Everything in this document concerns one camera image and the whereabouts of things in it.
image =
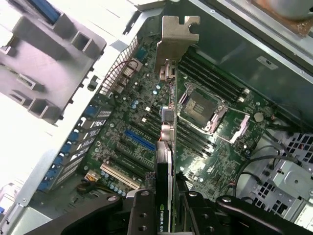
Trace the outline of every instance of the metal expansion slot bracket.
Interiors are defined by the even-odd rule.
[[[156,190],[163,195],[156,201],[156,207],[159,208],[159,232],[170,232],[175,224],[172,215],[175,198],[173,185],[177,132],[177,63],[188,47],[198,42],[199,35],[190,33],[189,29],[191,25],[199,23],[199,16],[185,16],[185,24],[179,24],[179,18],[176,16],[163,16],[162,39],[157,44],[155,73],[159,74],[161,82],[169,86],[169,104],[161,108],[161,138],[156,143]],[[168,157],[160,161],[165,153]]]
[[[179,24],[177,16],[163,16],[162,39],[157,44],[155,64],[155,73],[160,74],[161,81],[171,78],[171,75],[175,76],[171,71],[175,69],[175,63],[190,45],[199,41],[199,34],[189,31],[193,24],[200,24],[200,16],[185,16],[184,24]]]

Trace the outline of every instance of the metal panel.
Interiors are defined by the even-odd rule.
[[[24,235],[25,233],[49,222],[50,220],[51,219],[49,217],[39,211],[31,207],[27,207],[23,211],[21,219],[11,232],[11,235]]]
[[[308,109],[313,99],[310,74],[215,9],[197,0],[180,2],[179,6],[169,5],[165,14],[201,17],[201,25],[197,28],[198,46],[204,56],[268,99],[298,107],[303,111],[304,121],[313,125],[313,109]],[[287,110],[299,116],[298,111]]]

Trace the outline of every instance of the screw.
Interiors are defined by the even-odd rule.
[[[149,192],[148,192],[148,191],[143,191],[140,195],[141,195],[141,196],[148,196],[148,195],[149,195]]]
[[[198,194],[196,193],[196,192],[190,192],[189,193],[189,196],[191,196],[191,197],[195,197],[195,196],[197,196]]]
[[[231,202],[231,199],[229,197],[223,197],[222,201],[223,202]]]
[[[109,202],[115,201],[116,199],[117,199],[117,197],[115,197],[115,196],[111,196],[111,197],[108,197],[108,198],[107,198],[107,200],[108,200]]]

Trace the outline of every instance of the blue pcie slot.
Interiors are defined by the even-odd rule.
[[[60,13],[46,0],[27,0],[50,23],[55,24]]]
[[[142,146],[144,146],[144,147],[146,147],[152,151],[154,151],[156,149],[154,144],[151,144],[150,142],[144,140],[142,137],[140,137],[139,135],[135,134],[134,132],[132,132],[130,130],[126,130],[125,135],[132,138],[134,141],[138,142]]]

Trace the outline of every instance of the mesh vent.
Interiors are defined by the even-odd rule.
[[[299,134],[297,138],[293,138],[288,144],[287,150],[293,154],[298,149],[306,151],[303,159],[300,160],[313,164],[313,135]]]
[[[260,201],[257,197],[253,201],[257,207],[263,210],[265,209],[265,204],[262,201]]]
[[[281,201],[277,200],[274,206],[271,209],[271,212],[274,214],[283,215],[284,211],[288,209],[288,206],[286,206]]]
[[[274,189],[275,187],[273,185],[269,184],[268,182],[265,182],[260,191],[258,192],[258,195],[265,199],[268,193],[270,191],[273,192]]]
[[[119,57],[114,62],[113,66],[110,68],[108,72],[109,75],[106,76],[106,79],[103,81],[101,85],[101,89],[99,92],[100,94],[103,94],[103,95],[110,94],[109,93],[110,89],[112,88],[116,79],[118,78],[118,76],[121,74],[121,72],[127,65],[127,63],[124,63],[124,61],[128,61],[130,59],[131,55],[133,54],[133,52],[135,51],[138,45],[139,45],[139,42],[136,36],[131,42],[131,44],[129,45],[129,47],[120,53]]]

